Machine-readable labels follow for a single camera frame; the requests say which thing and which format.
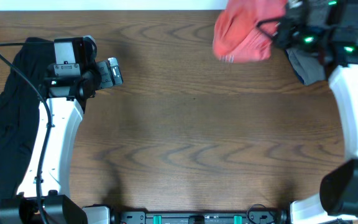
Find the red soccer t-shirt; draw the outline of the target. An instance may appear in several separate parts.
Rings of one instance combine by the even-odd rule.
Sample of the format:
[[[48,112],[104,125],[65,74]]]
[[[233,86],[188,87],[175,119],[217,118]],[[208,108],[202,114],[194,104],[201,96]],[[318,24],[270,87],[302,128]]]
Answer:
[[[229,0],[214,26],[213,53],[229,63],[267,60],[272,41],[257,24],[285,15],[287,0]]]

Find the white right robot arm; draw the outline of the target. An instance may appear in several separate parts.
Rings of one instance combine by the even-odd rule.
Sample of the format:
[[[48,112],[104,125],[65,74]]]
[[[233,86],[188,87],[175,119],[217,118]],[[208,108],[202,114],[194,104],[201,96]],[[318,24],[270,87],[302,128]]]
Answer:
[[[316,195],[291,203],[288,219],[358,220],[358,1],[288,1],[273,41],[300,77],[314,72],[328,81],[344,135],[343,165],[322,179]]]

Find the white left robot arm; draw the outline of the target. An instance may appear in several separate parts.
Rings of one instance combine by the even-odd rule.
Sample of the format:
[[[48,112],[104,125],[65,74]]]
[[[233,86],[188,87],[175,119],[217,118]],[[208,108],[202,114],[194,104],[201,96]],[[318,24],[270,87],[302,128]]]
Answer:
[[[2,223],[111,223],[105,205],[81,208],[70,199],[73,147],[86,108],[98,90],[122,85],[116,58],[96,62],[90,35],[55,39],[55,61],[39,86],[39,125],[32,156],[16,196],[0,206]]]

